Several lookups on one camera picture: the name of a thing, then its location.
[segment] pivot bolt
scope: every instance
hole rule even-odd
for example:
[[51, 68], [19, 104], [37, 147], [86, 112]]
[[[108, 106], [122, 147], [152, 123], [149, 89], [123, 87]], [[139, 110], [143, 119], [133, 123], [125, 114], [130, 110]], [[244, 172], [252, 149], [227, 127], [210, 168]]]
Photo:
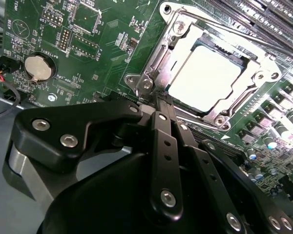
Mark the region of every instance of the pivot bolt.
[[78, 140], [75, 136], [70, 134], [65, 134], [61, 137], [60, 142], [63, 146], [67, 148], [74, 148], [78, 144]]
[[163, 190], [161, 192], [161, 199], [167, 207], [174, 207], [176, 205], [176, 198], [170, 191]]

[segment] green circuit board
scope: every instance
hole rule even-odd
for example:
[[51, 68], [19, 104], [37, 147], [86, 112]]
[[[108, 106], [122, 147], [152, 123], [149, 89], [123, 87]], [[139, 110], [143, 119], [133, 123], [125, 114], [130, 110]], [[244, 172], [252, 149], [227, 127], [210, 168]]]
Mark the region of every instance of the green circuit board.
[[[33, 52], [50, 56], [57, 71], [54, 78], [39, 85], [28, 80], [24, 70], [7, 75], [19, 90], [30, 95], [29, 102], [39, 107], [94, 102], [96, 97], [117, 93], [132, 100], [135, 94], [125, 82], [126, 74], [142, 72], [166, 23], [159, 14], [162, 0], [7, 0], [3, 53], [24, 61]], [[194, 5], [228, 26], [234, 20], [205, 0], [172, 0]], [[268, 192], [284, 174], [293, 175], [293, 147], [279, 146], [270, 151], [261, 136], [246, 145], [238, 133], [254, 120], [268, 97], [277, 95], [293, 79], [293, 60], [276, 53], [283, 79], [262, 86], [230, 120], [232, 128], [224, 133], [191, 127], [235, 149], [253, 147], [265, 157], [252, 164], [264, 173], [259, 181]], [[55, 94], [55, 101], [48, 96]], [[286, 160], [280, 156], [288, 154]], [[270, 175], [276, 168], [278, 173]]]

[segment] cable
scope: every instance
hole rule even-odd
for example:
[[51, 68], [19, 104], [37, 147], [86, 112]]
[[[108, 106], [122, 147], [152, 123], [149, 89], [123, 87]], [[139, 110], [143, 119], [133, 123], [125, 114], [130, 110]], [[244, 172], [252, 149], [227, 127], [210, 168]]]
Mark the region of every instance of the cable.
[[8, 87], [15, 94], [15, 101], [14, 101], [13, 105], [9, 109], [0, 112], [0, 118], [4, 117], [5, 115], [7, 115], [9, 113], [11, 113], [21, 101], [21, 96], [20, 96], [19, 92], [17, 91], [17, 89], [11, 83], [7, 82], [6, 80], [2, 81], [2, 83], [4, 83], [4, 85], [6, 87]]
[[268, 47], [268, 48], [270, 48], [270, 49], [273, 49], [273, 50], [275, 50], [275, 51], [278, 51], [278, 52], [280, 52], [280, 53], [285, 54], [286, 56], [289, 56], [289, 57], [293, 58], [293, 52], [291, 52], [291, 51], [289, 51], [289, 50], [287, 50], [287, 49], [284, 49], [284, 48], [282, 48], [282, 47], [280, 47], [280, 46], [273, 45], [273, 44], [268, 43], [268, 42], [266, 42], [266, 41], [264, 41], [264, 40], [261, 40], [261, 39], [258, 39], [258, 38], [255, 38], [255, 37], [249, 36], [249, 35], [247, 35], [247, 34], [245, 34], [245, 33], [242, 33], [242, 32], [240, 32], [240, 31], [238, 31], [238, 30], [235, 30], [235, 29], [232, 29], [232, 28], [230, 28], [230, 27], [227, 27], [227, 26], [225, 26], [225, 25], [223, 25], [223, 24], [221, 24], [221, 23], [218, 23], [218, 22], [215, 22], [215, 21], [213, 21], [213, 20], [210, 20], [210, 19], [207, 19], [207, 18], [204, 18], [204, 17], [198, 16], [198, 15], [196, 15], [196, 14], [193, 14], [193, 13], [190, 13], [190, 12], [187, 12], [187, 11], [181, 11], [180, 14], [185, 15], [185, 16], [189, 16], [189, 17], [194, 18], [194, 19], [196, 19], [196, 20], [200, 20], [200, 21], [202, 21], [202, 22], [204, 22], [204, 23], [207, 23], [207, 24], [213, 25], [214, 27], [217, 27], [217, 28], [220, 28], [220, 29], [226, 30], [227, 32], [230, 32], [230, 33], [236, 34], [236, 35], [241, 36], [241, 37], [243, 37], [243, 38], [245, 38], [245, 39], [251, 40], [251, 41], [253, 41], [253, 42], [256, 42], [256, 43], [258, 43], [258, 44], [261, 44], [261, 45], [263, 45], [263, 46], [266, 46], [266, 47]]

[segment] black metal bracket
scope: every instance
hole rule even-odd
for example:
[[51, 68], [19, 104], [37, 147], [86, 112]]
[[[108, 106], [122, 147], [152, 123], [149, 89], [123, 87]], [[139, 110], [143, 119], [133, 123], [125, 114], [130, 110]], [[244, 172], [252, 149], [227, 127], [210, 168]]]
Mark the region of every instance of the black metal bracket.
[[[177, 121], [169, 95], [155, 95], [154, 106], [156, 110], [151, 115], [130, 101], [26, 110], [15, 120], [11, 136], [13, 153], [7, 155], [6, 162], [18, 177], [28, 176], [26, 172], [16, 172], [20, 157], [30, 162], [30, 168], [36, 168], [39, 180], [73, 178], [70, 176], [80, 160], [130, 146], [133, 155], [139, 156], [137, 160], [150, 160], [149, 171], [141, 172], [149, 175], [148, 196], [143, 205], [139, 203], [151, 221], [149, 225], [184, 225], [184, 213], [189, 219], [189, 194], [185, 197], [181, 182], [181, 171], [185, 170], [201, 187], [203, 203], [196, 209], [209, 210], [218, 233], [293, 234], [291, 220], [212, 141], [198, 144], [191, 130]], [[129, 156], [126, 167], [130, 168], [131, 161]], [[188, 167], [180, 169], [180, 161]], [[36, 199], [37, 193], [30, 187], [32, 181], [23, 179]], [[83, 187], [82, 182], [73, 179], [73, 186], [68, 180], [63, 181], [70, 193]], [[55, 188], [52, 183], [44, 184]], [[58, 197], [63, 199], [65, 191], [61, 191], [54, 194], [60, 193]]]

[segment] screw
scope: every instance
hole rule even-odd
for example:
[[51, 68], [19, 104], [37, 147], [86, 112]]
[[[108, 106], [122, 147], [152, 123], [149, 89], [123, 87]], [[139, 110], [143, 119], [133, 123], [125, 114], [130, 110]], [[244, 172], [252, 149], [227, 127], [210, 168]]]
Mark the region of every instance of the screw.
[[162, 202], [167, 206], [167, 207], [174, 207], [176, 205], [176, 198], [175, 196], [167, 191], [167, 190], [163, 190], [161, 192], [161, 199]]
[[167, 120], [167, 118], [166, 118], [164, 115], [159, 115], [159, 117], [160, 117], [162, 120]]
[[37, 131], [46, 131], [50, 128], [50, 124], [48, 123], [48, 121], [44, 120], [44, 119], [37, 119], [34, 120], [32, 122], [32, 126], [34, 129], [36, 129]]
[[145, 83], [145, 85], [143, 86], [145, 89], [149, 89], [151, 86], [149, 83]]
[[287, 229], [289, 229], [290, 231], [292, 230], [292, 225], [289, 223], [288, 220], [286, 220], [285, 218], [281, 218], [281, 221]]
[[65, 134], [61, 137], [60, 142], [67, 148], [74, 148], [78, 144], [78, 140], [73, 135]]
[[51, 102], [54, 102], [58, 99], [58, 97], [55, 94], [49, 94], [48, 100]]
[[227, 221], [230, 226], [235, 229], [237, 232], [241, 231], [241, 223], [239, 220], [231, 213], [227, 214]]
[[270, 216], [268, 219], [274, 228], [276, 228], [277, 230], [281, 229], [280, 224], [278, 223], [278, 221], [274, 217]]
[[134, 113], [138, 113], [138, 109], [133, 106], [130, 106], [130, 110]]
[[127, 82], [130, 83], [130, 84], [132, 84], [133, 83], [133, 78], [132, 77], [128, 77], [127, 78]]
[[177, 21], [173, 26], [173, 30], [177, 35], [182, 36], [187, 31], [186, 24], [182, 21]]
[[188, 128], [186, 127], [186, 125], [184, 125], [184, 124], [180, 124], [180, 127], [183, 129], [183, 130], [188, 130]]
[[219, 116], [215, 119], [214, 123], [216, 126], [222, 126], [225, 123], [225, 118], [223, 116]]
[[212, 149], [212, 150], [215, 150], [215, 146], [212, 144], [212, 143], [207, 143], [207, 146]]

